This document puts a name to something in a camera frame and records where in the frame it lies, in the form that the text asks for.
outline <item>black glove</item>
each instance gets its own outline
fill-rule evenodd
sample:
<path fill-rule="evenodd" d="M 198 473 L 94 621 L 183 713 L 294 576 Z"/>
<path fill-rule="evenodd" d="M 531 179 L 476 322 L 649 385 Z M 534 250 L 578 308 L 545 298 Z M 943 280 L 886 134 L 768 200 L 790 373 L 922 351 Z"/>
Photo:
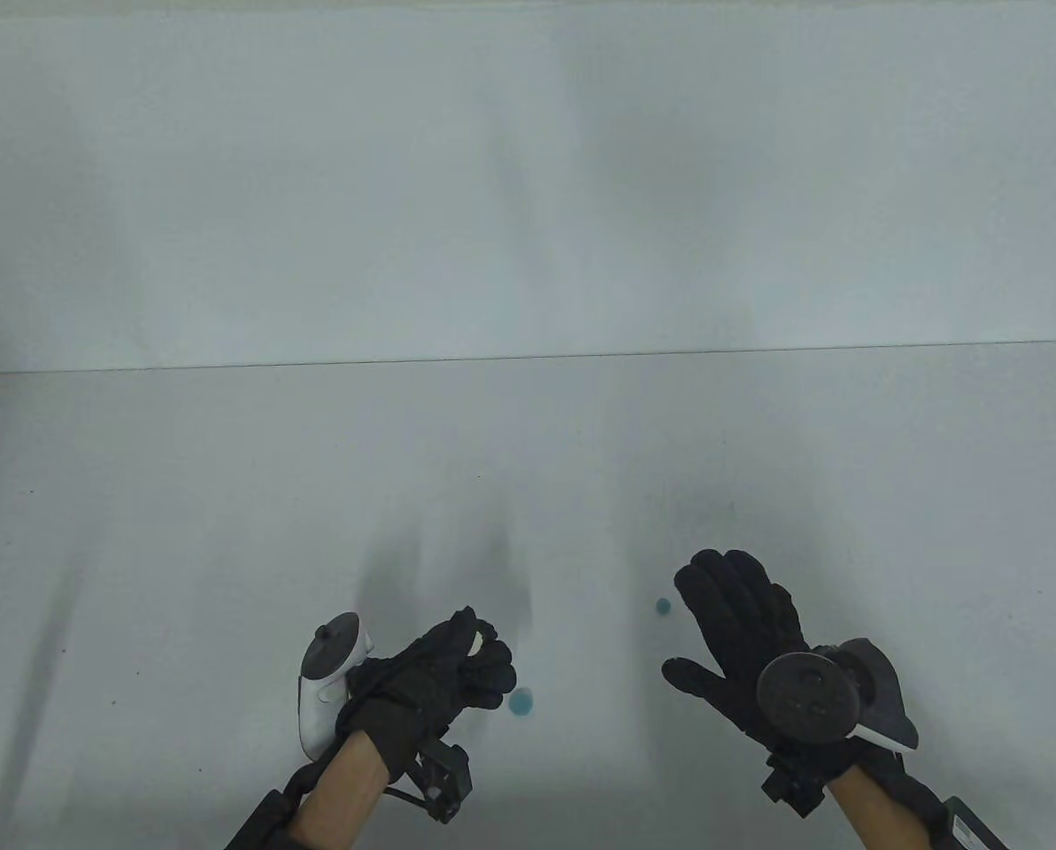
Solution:
<path fill-rule="evenodd" d="M 834 743 L 796 741 L 768 721 L 757 702 L 759 673 L 775 657 L 807 651 L 799 616 L 791 594 L 772 584 L 757 560 L 747 551 L 698 551 L 674 578 L 689 610 L 697 619 L 709 651 L 723 677 L 689 659 L 668 659 L 661 675 L 677 691 L 701 697 L 741 732 L 759 741 L 771 758 L 768 766 L 784 777 L 778 793 L 806 817 L 823 798 L 823 786 L 860 766 L 889 795 L 931 826 L 943 810 L 935 794 L 905 773 L 898 754 L 856 738 Z"/>
<path fill-rule="evenodd" d="M 478 634 L 484 643 L 469 656 Z M 516 672 L 495 628 L 464 607 L 393 659 L 364 661 L 347 683 L 351 700 L 335 723 L 338 741 L 358 730 L 369 734 L 397 781 L 419 742 L 446 734 L 464 709 L 498 709 L 516 686 Z"/>
<path fill-rule="evenodd" d="M 775 657 L 807 651 L 791 594 L 772 584 L 747 551 L 698 551 L 674 578 L 697 619 L 709 651 L 723 677 L 689 659 L 668 659 L 661 675 L 677 691 L 701 697 L 741 732 L 772 754 L 781 754 L 818 782 L 830 781 L 855 764 L 865 741 L 807 744 L 787 739 L 759 710 L 755 685 Z"/>

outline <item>vr controller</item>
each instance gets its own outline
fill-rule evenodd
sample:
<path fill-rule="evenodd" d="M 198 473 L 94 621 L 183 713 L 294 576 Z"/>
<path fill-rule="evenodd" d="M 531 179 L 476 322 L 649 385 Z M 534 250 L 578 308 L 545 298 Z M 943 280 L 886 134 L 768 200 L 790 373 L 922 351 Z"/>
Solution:
<path fill-rule="evenodd" d="M 899 762 L 920 743 L 893 665 L 866 639 L 779 656 L 759 675 L 757 702 L 775 729 L 802 743 L 861 738 L 898 754 Z M 768 766 L 773 770 L 763 791 L 772 800 L 786 801 L 803 817 L 823 800 L 823 782 L 799 776 L 786 758 L 772 754 Z M 1006 850 L 960 798 L 941 804 L 927 789 L 924 796 L 932 800 L 927 809 L 935 809 L 922 817 L 932 850 Z"/>
<path fill-rule="evenodd" d="M 475 656 L 483 643 L 482 635 L 476 634 L 468 654 Z M 331 752 L 335 723 L 351 698 L 347 677 L 374 647 L 362 619 L 354 611 L 343 612 L 316 629 L 300 664 L 298 681 L 300 745 L 313 761 Z M 435 738 L 419 742 L 418 757 L 407 770 L 407 776 L 421 797 L 394 788 L 385 793 L 426 809 L 439 823 L 450 821 L 472 791 L 468 753 L 459 745 Z"/>

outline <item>blue dot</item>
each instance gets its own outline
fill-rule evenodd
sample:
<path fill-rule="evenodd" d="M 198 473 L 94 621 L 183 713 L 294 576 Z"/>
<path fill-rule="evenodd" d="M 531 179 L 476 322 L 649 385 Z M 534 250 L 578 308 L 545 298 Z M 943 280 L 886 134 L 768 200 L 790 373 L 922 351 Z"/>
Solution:
<path fill-rule="evenodd" d="M 508 697 L 508 709 L 516 717 L 524 717 L 531 711 L 534 699 L 531 696 L 531 688 L 515 688 Z"/>

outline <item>black cable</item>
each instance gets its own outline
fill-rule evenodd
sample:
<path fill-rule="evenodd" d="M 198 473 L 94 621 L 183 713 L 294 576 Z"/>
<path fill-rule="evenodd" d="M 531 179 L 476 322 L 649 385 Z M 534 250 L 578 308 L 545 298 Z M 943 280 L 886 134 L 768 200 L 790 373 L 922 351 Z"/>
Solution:
<path fill-rule="evenodd" d="M 426 801 L 420 797 L 415 797 L 411 793 L 406 793 L 406 791 L 399 791 L 396 788 L 388 788 L 382 791 L 384 794 L 390 794 L 391 797 L 397 797 L 399 800 L 406 800 L 407 802 L 412 802 L 414 806 L 418 806 L 419 809 L 426 809 Z"/>

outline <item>forearm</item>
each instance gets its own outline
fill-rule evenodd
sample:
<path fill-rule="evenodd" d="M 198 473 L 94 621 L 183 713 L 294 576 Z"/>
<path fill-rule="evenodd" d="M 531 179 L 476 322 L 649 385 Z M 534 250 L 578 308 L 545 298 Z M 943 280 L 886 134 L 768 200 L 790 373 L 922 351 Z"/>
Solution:
<path fill-rule="evenodd" d="M 867 850 L 928 850 L 928 833 L 908 809 L 891 800 L 879 783 L 851 768 L 828 789 Z"/>
<path fill-rule="evenodd" d="M 288 836 L 312 850 L 348 850 L 389 782 L 366 734 L 351 734 L 296 813 Z"/>

